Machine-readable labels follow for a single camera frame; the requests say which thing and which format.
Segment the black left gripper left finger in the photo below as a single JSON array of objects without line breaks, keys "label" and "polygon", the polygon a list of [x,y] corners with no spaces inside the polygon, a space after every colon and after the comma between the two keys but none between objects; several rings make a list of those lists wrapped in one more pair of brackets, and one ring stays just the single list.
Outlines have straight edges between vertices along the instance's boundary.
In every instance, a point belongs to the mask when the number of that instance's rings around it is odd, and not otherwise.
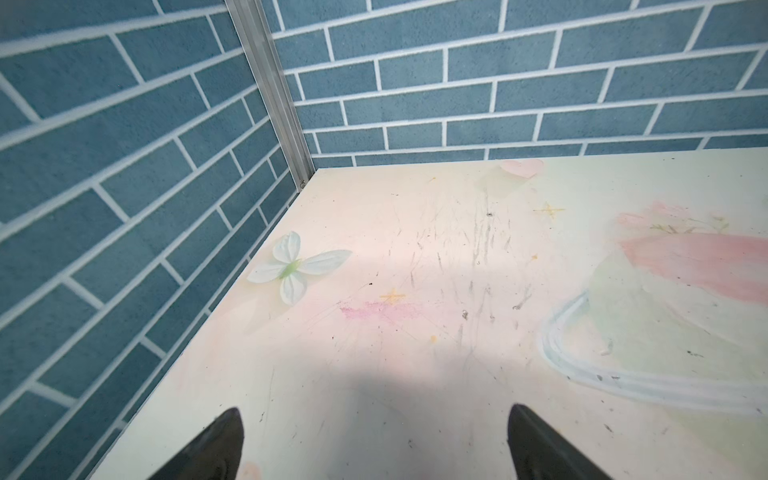
[{"label": "black left gripper left finger", "polygon": [[239,409],[229,408],[149,479],[233,480],[240,466],[244,437]]}]

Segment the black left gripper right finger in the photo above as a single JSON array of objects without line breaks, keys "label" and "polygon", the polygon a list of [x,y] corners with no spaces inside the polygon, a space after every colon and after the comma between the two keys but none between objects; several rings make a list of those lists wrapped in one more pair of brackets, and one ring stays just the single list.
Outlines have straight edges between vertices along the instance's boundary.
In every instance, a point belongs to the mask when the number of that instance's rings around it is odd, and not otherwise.
[{"label": "black left gripper right finger", "polygon": [[507,425],[518,479],[610,480],[610,477],[531,408],[516,403]]}]

